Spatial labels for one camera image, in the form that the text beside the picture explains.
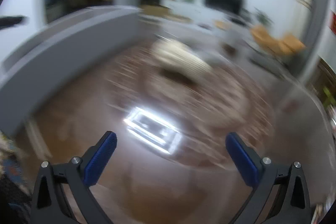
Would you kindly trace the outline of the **green potted plant right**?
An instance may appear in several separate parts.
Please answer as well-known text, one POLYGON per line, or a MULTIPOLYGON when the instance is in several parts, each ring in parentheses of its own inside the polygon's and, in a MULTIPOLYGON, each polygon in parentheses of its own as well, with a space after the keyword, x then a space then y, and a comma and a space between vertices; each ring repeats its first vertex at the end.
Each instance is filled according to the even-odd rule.
POLYGON ((273 24, 273 21, 264 11, 261 11, 259 9, 255 9, 255 10, 256 10, 255 17, 261 25, 268 28, 273 24))

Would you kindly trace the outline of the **red wall decoration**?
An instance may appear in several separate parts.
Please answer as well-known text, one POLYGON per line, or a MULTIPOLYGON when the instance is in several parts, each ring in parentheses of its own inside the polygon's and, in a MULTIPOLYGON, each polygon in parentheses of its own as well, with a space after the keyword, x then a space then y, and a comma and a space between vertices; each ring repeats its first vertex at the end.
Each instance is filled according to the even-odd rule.
POLYGON ((332 11, 331 13, 331 21, 329 27, 333 34, 336 35, 336 13, 334 11, 332 11))

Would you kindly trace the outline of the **cardboard box on floor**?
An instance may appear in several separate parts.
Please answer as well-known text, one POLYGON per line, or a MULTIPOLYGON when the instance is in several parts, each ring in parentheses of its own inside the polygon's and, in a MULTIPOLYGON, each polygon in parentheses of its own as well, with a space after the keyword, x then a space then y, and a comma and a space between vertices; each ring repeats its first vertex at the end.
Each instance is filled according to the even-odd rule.
POLYGON ((164 17, 170 12, 170 8, 161 5, 141 5, 142 13, 149 16, 164 17))

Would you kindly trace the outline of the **orange lounge chair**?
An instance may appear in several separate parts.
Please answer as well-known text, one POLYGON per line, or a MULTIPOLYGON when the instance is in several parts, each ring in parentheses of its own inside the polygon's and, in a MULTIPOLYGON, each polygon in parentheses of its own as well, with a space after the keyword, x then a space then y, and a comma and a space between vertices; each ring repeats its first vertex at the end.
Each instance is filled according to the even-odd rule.
POLYGON ((294 35, 288 33, 276 39, 269 34, 263 25, 249 29, 254 41, 265 51, 274 56, 291 56, 301 52, 306 46, 294 35))

